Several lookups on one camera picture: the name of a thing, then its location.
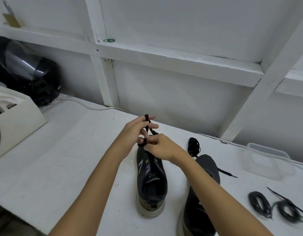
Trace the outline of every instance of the plastic container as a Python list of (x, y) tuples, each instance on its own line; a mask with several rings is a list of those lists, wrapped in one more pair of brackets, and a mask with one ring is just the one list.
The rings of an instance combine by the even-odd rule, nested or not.
[(248, 143), (242, 162), (244, 170), (276, 181), (296, 173), (286, 152), (254, 143)]

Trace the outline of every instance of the shoelace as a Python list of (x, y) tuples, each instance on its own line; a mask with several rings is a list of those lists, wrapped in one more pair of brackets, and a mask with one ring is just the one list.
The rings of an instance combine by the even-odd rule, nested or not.
[[(266, 197), (258, 192), (254, 191), (249, 193), (248, 198), (249, 202), (254, 208), (256, 212), (263, 215), (265, 218), (271, 218), (272, 219), (272, 212), (274, 207), (277, 205), (277, 209), (279, 213), (289, 222), (291, 223), (297, 223), (302, 222), (303, 223), (303, 216), (300, 215), (299, 211), (303, 213), (303, 210), (297, 207), (291, 200), (285, 198), (284, 196), (276, 193), (275, 191), (271, 190), (269, 187), (267, 187), (273, 194), (281, 197), (283, 200), (275, 202), (272, 206), (270, 206), (270, 203), (266, 199)], [(285, 207), (288, 207), (291, 211), (291, 215), (285, 211)]]
[[(198, 140), (196, 138), (190, 138), (189, 139), (189, 144), (188, 144), (188, 153), (191, 156), (198, 157), (197, 155), (200, 153), (200, 151), (201, 151), (201, 147), (200, 147), (200, 143), (198, 142)], [(238, 177), (232, 175), (231, 173), (229, 173), (227, 171), (224, 171), (224, 170), (219, 169), (219, 168), (217, 168), (217, 169), (218, 169), (219, 172), (221, 172), (225, 175), (238, 178)]]
[[(148, 114), (146, 114), (145, 115), (145, 122), (149, 122), (149, 123), (151, 123), (151, 121), (149, 120), (149, 116), (148, 116)], [(146, 129), (146, 131), (148, 132), (148, 130), (150, 130), (151, 131), (151, 133), (153, 134), (153, 135), (157, 135), (158, 133), (157, 132), (155, 132), (153, 129), (151, 129), (151, 128), (149, 128), (149, 126), (147, 125), (146, 127), (145, 127), (145, 129)], [(137, 144), (139, 147), (143, 147), (143, 146), (145, 146), (147, 144), (147, 139), (146, 138), (144, 138), (144, 141), (143, 141), (143, 143), (141, 143), (141, 144)]]

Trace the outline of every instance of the person's left hand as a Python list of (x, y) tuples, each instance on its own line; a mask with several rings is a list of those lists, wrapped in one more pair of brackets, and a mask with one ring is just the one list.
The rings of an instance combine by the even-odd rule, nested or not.
[[(155, 118), (156, 116), (149, 115), (149, 120), (153, 120)], [(140, 134), (145, 138), (148, 138), (148, 133), (143, 129), (147, 125), (152, 129), (159, 127), (158, 124), (146, 122), (145, 116), (140, 116), (133, 121), (126, 123), (125, 127), (111, 144), (109, 149), (118, 149), (120, 151), (119, 154), (122, 155), (122, 159), (124, 159), (130, 153), (135, 143), (143, 143), (144, 139), (139, 137)]]

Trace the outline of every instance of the sneaker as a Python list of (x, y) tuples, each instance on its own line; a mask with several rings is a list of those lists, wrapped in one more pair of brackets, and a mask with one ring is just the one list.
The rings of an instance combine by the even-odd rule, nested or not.
[[(214, 160), (209, 155), (199, 156), (195, 161), (218, 184), (220, 184), (218, 168)], [(182, 229), (185, 236), (215, 235), (216, 230), (191, 186), (182, 212), (180, 215), (179, 224), (182, 224)]]
[(139, 147), (137, 162), (136, 197), (138, 211), (146, 217), (156, 217), (165, 208), (167, 177), (161, 159)]

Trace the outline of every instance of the black shoe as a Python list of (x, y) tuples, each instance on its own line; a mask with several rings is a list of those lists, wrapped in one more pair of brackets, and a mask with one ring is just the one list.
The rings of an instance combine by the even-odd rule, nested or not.
[(156, 217), (165, 208), (167, 177), (161, 159), (139, 147), (136, 156), (138, 211), (146, 217)]
[[(220, 177), (216, 163), (209, 155), (199, 156), (195, 160), (218, 184)], [(182, 222), (185, 236), (213, 236), (216, 233), (205, 209), (190, 186), (189, 195), (183, 210)]]

